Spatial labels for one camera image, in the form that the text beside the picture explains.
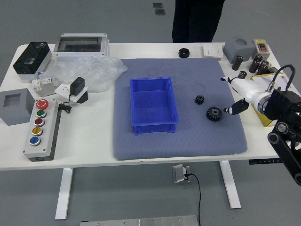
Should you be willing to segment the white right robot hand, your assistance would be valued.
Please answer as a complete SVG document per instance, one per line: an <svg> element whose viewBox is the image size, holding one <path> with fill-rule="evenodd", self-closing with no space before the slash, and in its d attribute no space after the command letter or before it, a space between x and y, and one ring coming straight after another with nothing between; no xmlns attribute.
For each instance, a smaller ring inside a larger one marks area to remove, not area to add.
<svg viewBox="0 0 301 226"><path fill-rule="evenodd" d="M240 79L238 77L223 77L221 80L227 81L232 89L243 97L243 99L237 101L232 106L224 108L224 112L236 115L245 111L249 107L249 104L253 104L259 113L264 114L274 89L275 83L273 81L265 89L253 80Z"/></svg>

